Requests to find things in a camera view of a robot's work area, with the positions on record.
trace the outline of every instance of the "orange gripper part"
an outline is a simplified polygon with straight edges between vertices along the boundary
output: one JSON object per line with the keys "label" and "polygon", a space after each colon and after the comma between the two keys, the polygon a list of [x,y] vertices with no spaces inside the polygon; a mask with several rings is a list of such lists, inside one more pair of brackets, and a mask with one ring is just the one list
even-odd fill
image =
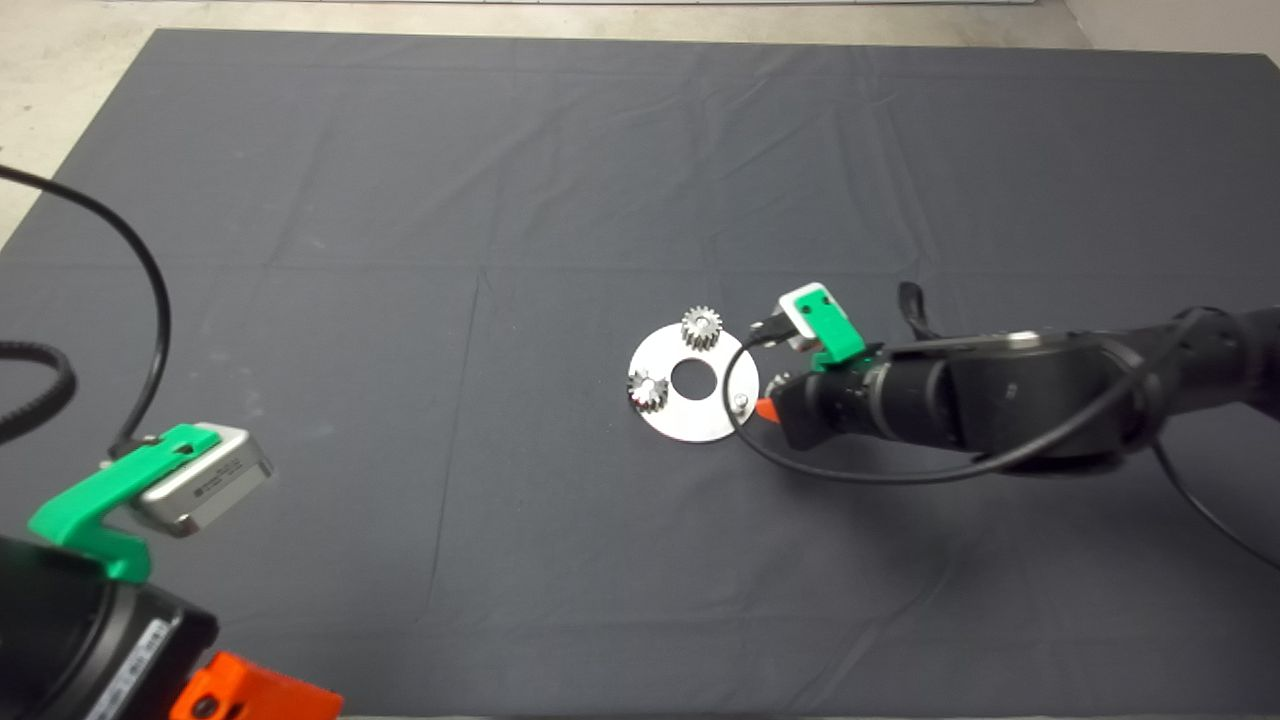
{"label": "orange gripper part", "polygon": [[762,397],[755,401],[755,414],[771,423],[780,423],[778,409],[773,406],[773,401],[768,397]]}
{"label": "orange gripper part", "polygon": [[340,710],[339,694],[219,652],[192,675],[169,720],[334,720]]}

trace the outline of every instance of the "gray fabric mat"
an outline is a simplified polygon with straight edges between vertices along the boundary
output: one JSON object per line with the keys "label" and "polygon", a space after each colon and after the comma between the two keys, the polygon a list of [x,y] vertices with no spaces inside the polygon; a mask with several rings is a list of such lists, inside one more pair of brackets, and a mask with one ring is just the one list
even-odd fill
{"label": "gray fabric mat", "polygon": [[[884,340],[904,278],[952,333],[1274,304],[1277,127],[1261,56],[161,31],[59,178],[172,282],[146,429],[247,427],[280,470],[154,541],[155,582],[349,712],[1261,712],[1280,577],[1149,457],[827,486],[658,436],[622,379],[689,305],[741,332],[810,279]],[[0,306],[82,380],[0,448],[20,533],[101,459],[152,310],[123,243],[51,199]],[[1275,433],[1240,407],[1169,429],[1280,552]]]}

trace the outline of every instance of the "concrete floor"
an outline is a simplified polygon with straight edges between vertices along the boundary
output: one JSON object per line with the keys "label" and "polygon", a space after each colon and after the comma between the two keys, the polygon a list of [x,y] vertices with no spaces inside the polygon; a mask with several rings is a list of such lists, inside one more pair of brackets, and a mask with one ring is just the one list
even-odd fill
{"label": "concrete floor", "polygon": [[[557,6],[0,0],[0,163],[51,174],[157,27],[1088,47],[1064,0],[1014,6]],[[35,201],[0,184],[0,247]],[[127,217],[128,209],[120,209]]]}

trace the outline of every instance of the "metal plate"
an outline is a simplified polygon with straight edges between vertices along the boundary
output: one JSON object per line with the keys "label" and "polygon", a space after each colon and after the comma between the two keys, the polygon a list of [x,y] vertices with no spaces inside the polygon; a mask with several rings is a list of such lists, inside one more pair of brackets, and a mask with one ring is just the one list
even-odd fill
{"label": "metal plate", "polygon": [[[648,373],[654,378],[671,380],[676,365],[685,360],[701,360],[716,373],[716,389],[701,400],[690,400],[671,384],[667,404],[660,410],[640,413],[646,423],[659,433],[685,442],[710,442],[733,432],[721,392],[724,387],[724,368],[733,352],[742,343],[727,332],[721,332],[719,340],[709,350],[694,350],[680,337],[680,323],[658,328],[644,338],[631,355],[630,373]],[[760,396],[760,374],[750,352],[742,354],[728,380],[730,397],[745,397],[746,407],[739,413],[739,421],[745,421],[755,411],[755,401]]]}

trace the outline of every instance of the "metal gear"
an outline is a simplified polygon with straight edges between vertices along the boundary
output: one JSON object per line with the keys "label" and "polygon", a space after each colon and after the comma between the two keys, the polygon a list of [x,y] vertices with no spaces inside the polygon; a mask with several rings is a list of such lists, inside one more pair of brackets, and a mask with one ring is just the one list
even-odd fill
{"label": "metal gear", "polygon": [[649,373],[637,372],[627,377],[627,397],[631,406],[640,413],[662,410],[667,405],[667,392],[671,383],[662,378],[652,378]]}
{"label": "metal gear", "polygon": [[685,345],[694,350],[710,350],[716,347],[719,333],[724,328],[719,313],[705,305],[690,307],[680,320],[680,337],[685,338]]}

